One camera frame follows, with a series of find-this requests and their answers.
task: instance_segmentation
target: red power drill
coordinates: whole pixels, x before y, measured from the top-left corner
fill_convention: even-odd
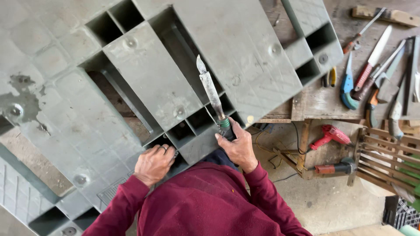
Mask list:
[[[318,141],[314,142],[313,144],[310,144],[309,145],[310,149],[308,150],[308,152],[311,151],[311,150],[318,149],[322,145],[331,141],[331,139],[334,139],[335,141],[337,141],[341,144],[345,144],[345,145],[349,145],[351,147],[354,147],[354,145],[350,141],[350,138],[347,135],[345,135],[343,133],[343,131],[339,130],[335,126],[322,125],[322,132],[324,132],[324,137],[322,137]]]

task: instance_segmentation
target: hand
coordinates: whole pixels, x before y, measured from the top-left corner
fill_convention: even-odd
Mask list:
[[[169,171],[169,168],[175,162],[174,154],[175,148],[169,147],[167,144],[162,145],[162,147],[156,145],[147,149],[139,156],[133,175],[150,188],[163,179]]]
[[[252,150],[251,134],[243,130],[238,122],[229,117],[236,139],[229,142],[220,134],[215,134],[217,143],[228,154],[231,161],[239,165],[245,173],[250,173],[257,168],[258,161]]]

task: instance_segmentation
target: dark pants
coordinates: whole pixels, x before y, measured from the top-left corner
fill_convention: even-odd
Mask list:
[[[239,171],[235,164],[229,159],[226,152],[221,148],[214,150],[201,161],[212,162],[216,165],[227,165],[232,167],[232,169]]]

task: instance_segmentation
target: man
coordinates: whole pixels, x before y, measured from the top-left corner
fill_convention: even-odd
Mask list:
[[[137,235],[141,236],[310,236],[255,158],[251,135],[229,120],[237,139],[230,142],[215,136],[230,160],[242,168],[243,176],[218,149],[205,160],[225,165],[199,162],[146,197],[174,162],[173,147],[156,145],[139,156],[134,174],[118,187],[107,209],[83,235],[123,236],[138,213]]]

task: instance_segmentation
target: red long-sleeve shirt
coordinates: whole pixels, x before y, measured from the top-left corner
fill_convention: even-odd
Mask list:
[[[200,162],[149,192],[136,177],[118,187],[107,209],[84,236],[124,236],[138,212],[137,235],[310,236],[277,193],[267,172],[242,175],[226,166]]]

